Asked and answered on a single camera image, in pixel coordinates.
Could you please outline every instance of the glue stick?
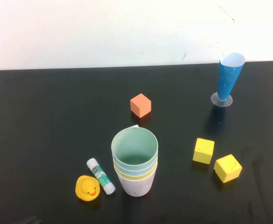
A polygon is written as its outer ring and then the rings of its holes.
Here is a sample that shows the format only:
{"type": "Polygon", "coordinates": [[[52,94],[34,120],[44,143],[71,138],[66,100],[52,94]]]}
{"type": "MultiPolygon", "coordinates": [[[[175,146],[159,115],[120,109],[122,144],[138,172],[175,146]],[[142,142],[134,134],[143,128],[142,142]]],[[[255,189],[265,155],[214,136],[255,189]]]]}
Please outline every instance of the glue stick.
{"type": "Polygon", "coordinates": [[[86,165],[89,167],[91,172],[94,174],[96,179],[99,181],[100,185],[103,187],[105,193],[107,195],[112,194],[116,188],[109,180],[108,176],[104,173],[96,159],[91,158],[86,162],[86,165]]]}

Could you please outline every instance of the green cup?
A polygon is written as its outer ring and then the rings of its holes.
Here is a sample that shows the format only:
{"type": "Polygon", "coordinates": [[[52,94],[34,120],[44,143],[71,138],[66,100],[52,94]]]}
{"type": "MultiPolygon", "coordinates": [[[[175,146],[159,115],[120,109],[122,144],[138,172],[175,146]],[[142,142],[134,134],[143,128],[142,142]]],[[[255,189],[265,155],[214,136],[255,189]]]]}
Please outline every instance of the green cup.
{"type": "Polygon", "coordinates": [[[114,160],[124,169],[142,170],[149,167],[158,156],[158,141],[154,134],[142,127],[128,127],[112,141],[114,160]]]}

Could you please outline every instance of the yellow rubber duck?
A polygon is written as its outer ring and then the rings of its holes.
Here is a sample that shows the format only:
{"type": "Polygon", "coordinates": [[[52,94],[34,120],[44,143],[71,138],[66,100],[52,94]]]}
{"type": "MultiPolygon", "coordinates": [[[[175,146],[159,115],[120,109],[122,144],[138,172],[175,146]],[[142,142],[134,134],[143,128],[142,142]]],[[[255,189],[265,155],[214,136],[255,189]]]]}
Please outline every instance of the yellow rubber duck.
{"type": "Polygon", "coordinates": [[[76,181],[75,193],[86,202],[94,200],[100,194],[99,181],[91,176],[80,176],[76,181]]]}

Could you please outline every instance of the scratch on wall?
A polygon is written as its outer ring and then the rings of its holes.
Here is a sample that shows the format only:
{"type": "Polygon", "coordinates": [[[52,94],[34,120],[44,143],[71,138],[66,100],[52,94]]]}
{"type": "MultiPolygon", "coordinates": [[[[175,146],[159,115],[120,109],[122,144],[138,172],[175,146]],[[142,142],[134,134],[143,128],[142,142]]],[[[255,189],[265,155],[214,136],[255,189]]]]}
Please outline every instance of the scratch on wall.
{"type": "Polygon", "coordinates": [[[184,54],[184,56],[183,56],[183,58],[182,58],[182,61],[183,61],[183,59],[185,58],[185,55],[187,55],[187,53],[185,52],[185,54],[184,54]]]}
{"type": "Polygon", "coordinates": [[[225,9],[223,9],[220,5],[217,4],[217,6],[219,6],[232,20],[233,20],[233,23],[235,22],[235,19],[233,19],[226,11],[225,9]]]}

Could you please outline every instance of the orange cube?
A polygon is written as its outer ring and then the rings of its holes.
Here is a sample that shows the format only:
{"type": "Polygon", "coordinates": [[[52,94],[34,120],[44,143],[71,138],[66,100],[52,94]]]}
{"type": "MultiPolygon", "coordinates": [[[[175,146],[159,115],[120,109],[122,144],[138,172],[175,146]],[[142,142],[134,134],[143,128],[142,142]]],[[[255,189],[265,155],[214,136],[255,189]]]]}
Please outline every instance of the orange cube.
{"type": "Polygon", "coordinates": [[[151,100],[140,93],[130,100],[130,109],[141,118],[151,111],[151,100]]]}

